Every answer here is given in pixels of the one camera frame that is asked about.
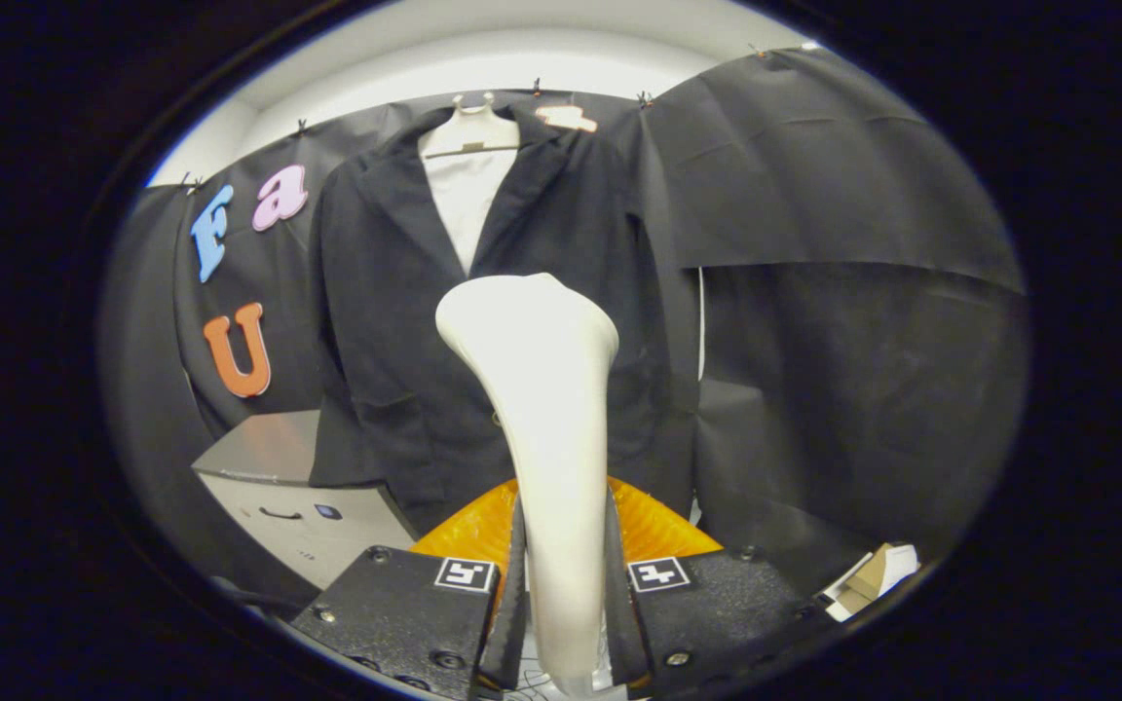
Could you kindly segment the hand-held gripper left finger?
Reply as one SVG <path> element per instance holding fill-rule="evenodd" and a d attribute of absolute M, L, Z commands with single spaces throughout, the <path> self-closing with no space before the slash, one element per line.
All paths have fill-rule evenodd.
<path fill-rule="evenodd" d="M 369 673 L 450 700 L 517 688 L 527 627 L 516 480 L 408 548 L 373 545 L 292 626 Z"/>

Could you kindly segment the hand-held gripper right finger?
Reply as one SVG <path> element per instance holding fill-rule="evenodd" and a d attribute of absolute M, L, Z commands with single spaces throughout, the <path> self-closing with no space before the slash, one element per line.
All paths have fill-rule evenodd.
<path fill-rule="evenodd" d="M 836 637 L 833 616 L 757 547 L 723 547 L 649 494 L 607 485 L 607 653 L 628 697 L 711 695 Z"/>

